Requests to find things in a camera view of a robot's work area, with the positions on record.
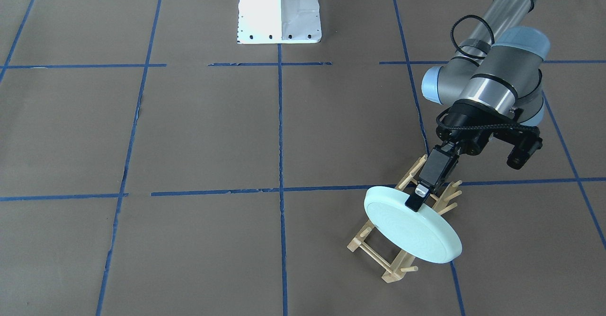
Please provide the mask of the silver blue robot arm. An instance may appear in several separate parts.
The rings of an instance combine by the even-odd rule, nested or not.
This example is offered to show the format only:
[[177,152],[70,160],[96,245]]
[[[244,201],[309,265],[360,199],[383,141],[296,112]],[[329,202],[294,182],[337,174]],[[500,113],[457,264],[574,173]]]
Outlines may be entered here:
[[543,73],[550,41],[521,26],[539,0],[492,0],[466,40],[451,40],[456,53],[446,66],[424,75],[424,98],[446,107],[437,116],[441,140],[426,156],[415,192],[405,206],[418,212],[439,191],[461,155],[478,156],[491,138],[511,144],[507,165],[521,169],[543,146]]

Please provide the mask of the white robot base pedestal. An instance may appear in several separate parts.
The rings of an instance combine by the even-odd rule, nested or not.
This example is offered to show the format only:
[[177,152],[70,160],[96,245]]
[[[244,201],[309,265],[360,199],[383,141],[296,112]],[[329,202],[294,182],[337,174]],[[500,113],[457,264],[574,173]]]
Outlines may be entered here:
[[238,2],[238,44],[303,44],[321,40],[319,0]]

